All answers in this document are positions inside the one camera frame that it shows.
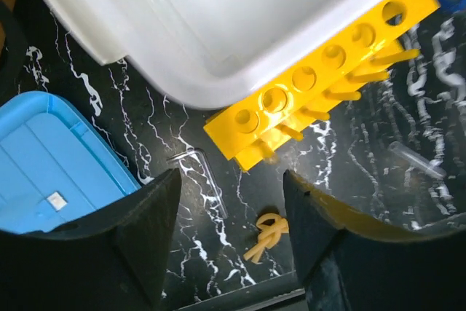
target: white square sticker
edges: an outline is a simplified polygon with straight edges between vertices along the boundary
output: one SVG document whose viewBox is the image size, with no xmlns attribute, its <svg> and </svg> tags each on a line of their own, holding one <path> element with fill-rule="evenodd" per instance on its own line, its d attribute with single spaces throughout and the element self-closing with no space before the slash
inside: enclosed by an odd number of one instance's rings
<svg viewBox="0 0 466 311">
<path fill-rule="evenodd" d="M 47 200 L 56 211 L 62 210 L 63 207 L 68 204 L 68 202 L 65 201 L 65 198 L 61 197 L 56 191 L 47 197 Z"/>
</svg>

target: marble pattern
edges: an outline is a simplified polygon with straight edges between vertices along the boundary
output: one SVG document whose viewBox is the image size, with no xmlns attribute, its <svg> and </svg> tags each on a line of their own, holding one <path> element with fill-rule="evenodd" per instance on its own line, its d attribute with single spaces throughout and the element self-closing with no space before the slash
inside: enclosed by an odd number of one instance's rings
<svg viewBox="0 0 466 311">
<path fill-rule="evenodd" d="M 174 310 L 293 270 L 287 237 L 260 264 L 242 259 L 268 210 L 285 215 L 282 176 L 290 168 L 372 216 L 419 229 L 466 211 L 465 24 L 437 12 L 401 38 L 422 55 L 390 70 L 390 80 L 363 88 L 330 122 L 311 125 L 304 141 L 278 150 L 280 163 L 242 173 L 226 161 L 202 126 L 213 111 L 195 111 L 160 95 L 127 59 L 101 67 L 41 0 L 18 0 L 15 14 L 30 42 L 18 79 L 4 82 L 1 102 L 28 90 L 67 98 L 142 183 L 168 168 L 167 158 L 199 147 L 208 156 L 229 212 L 223 219 L 199 160 L 178 165 L 183 193 L 162 294 Z M 387 151 L 400 141 L 447 172 L 429 178 Z"/>
</svg>

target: blue container lid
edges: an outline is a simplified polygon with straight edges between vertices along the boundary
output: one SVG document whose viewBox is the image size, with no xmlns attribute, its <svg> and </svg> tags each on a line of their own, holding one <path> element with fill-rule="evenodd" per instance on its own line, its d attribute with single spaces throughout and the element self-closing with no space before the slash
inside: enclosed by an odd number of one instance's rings
<svg viewBox="0 0 466 311">
<path fill-rule="evenodd" d="M 55 227 L 140 188 L 66 100 L 25 92 L 0 107 L 0 229 Z"/>
</svg>

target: white plastic bin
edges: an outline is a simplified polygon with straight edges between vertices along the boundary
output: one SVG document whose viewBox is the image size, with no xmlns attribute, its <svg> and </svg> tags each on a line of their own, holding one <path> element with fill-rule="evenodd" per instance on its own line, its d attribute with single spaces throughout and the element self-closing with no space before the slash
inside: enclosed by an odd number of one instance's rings
<svg viewBox="0 0 466 311">
<path fill-rule="evenodd" d="M 381 0 L 45 0 L 99 63 L 201 109 L 250 95 Z"/>
</svg>

